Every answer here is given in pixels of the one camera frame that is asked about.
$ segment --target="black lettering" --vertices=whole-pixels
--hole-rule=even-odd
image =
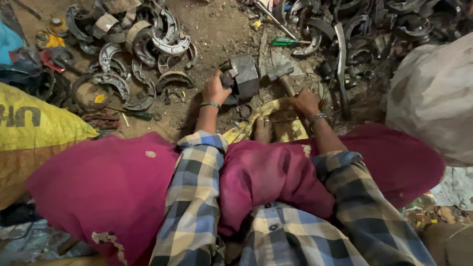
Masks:
[[[25,126],[25,112],[30,111],[31,112],[31,122],[33,123],[33,126],[39,126],[39,123],[41,122],[41,110],[37,107],[20,107],[18,108],[17,112],[15,113],[15,126],[17,127],[23,127]]]
[[[13,111],[13,106],[10,106],[8,108],[8,116],[4,116],[3,115],[4,113],[5,113],[5,106],[0,105],[0,126],[1,126],[1,122],[3,122],[3,120],[7,121],[7,127],[15,126],[15,120],[13,119],[13,115],[14,115],[15,112]]]

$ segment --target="plaid shirt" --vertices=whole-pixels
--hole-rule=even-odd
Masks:
[[[228,145],[220,135],[204,131],[178,145],[183,151],[150,265],[224,265],[217,198]],[[416,233],[384,199],[358,153],[335,151],[312,161],[317,177],[336,198],[344,233],[287,204],[258,206],[250,213],[239,265],[435,265]]]

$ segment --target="screwdriver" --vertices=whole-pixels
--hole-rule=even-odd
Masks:
[[[151,121],[153,119],[153,115],[150,114],[150,113],[146,113],[146,112],[125,111],[125,110],[121,110],[121,109],[113,108],[113,107],[108,107],[108,106],[106,106],[105,108],[120,111],[120,112],[124,113],[127,116],[136,117],[136,118],[144,120],[144,121]]]
[[[274,38],[272,41],[272,45],[276,46],[299,46],[301,44],[310,44],[310,41],[299,41],[299,40],[292,40],[288,38]]]

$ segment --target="blue cloth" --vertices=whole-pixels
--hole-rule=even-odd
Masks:
[[[0,21],[0,64],[13,65],[8,52],[23,45],[23,39]]]

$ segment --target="hammer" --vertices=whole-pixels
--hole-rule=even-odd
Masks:
[[[268,72],[269,80],[276,81],[279,80],[280,84],[286,90],[286,95],[288,97],[295,97],[299,92],[296,92],[292,87],[292,84],[289,80],[288,75],[294,72],[294,66],[291,62],[287,62],[283,65],[276,66],[272,71]],[[309,121],[307,119],[300,119],[302,125],[306,129],[307,135],[310,135],[311,130],[309,126]]]

